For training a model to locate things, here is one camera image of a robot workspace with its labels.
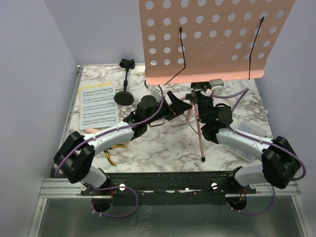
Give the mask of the pink perforated music stand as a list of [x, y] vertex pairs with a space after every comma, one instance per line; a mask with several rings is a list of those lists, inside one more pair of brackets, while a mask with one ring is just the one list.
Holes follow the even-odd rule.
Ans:
[[141, 0], [152, 85], [259, 79], [292, 0]]

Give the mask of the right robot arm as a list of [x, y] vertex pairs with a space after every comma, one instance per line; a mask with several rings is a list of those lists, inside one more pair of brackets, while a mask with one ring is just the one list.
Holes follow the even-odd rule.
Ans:
[[193, 102], [197, 119], [202, 123], [199, 135], [215, 144], [226, 145], [253, 156], [260, 165], [236, 168], [227, 181], [228, 190], [239, 193], [245, 186], [255, 183], [269, 183], [273, 187], [285, 189], [289, 182], [303, 179], [306, 166], [297, 157], [288, 140], [278, 136], [269, 139], [232, 128], [232, 107], [223, 103], [214, 104], [218, 90], [209, 82], [193, 82], [191, 93], [186, 98]]

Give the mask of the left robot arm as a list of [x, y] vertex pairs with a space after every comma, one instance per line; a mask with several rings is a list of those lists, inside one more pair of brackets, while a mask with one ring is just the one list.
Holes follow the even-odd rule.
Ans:
[[132, 141], [147, 131], [147, 126], [156, 120], [170, 121], [192, 108], [191, 104], [167, 92], [171, 103], [164, 97], [157, 100], [152, 95], [143, 96], [136, 110], [117, 125], [86, 135], [71, 133], [57, 151], [53, 160], [56, 172], [61, 171], [70, 183], [82, 182], [104, 195], [109, 191], [107, 175], [92, 165], [96, 155], [114, 145]]

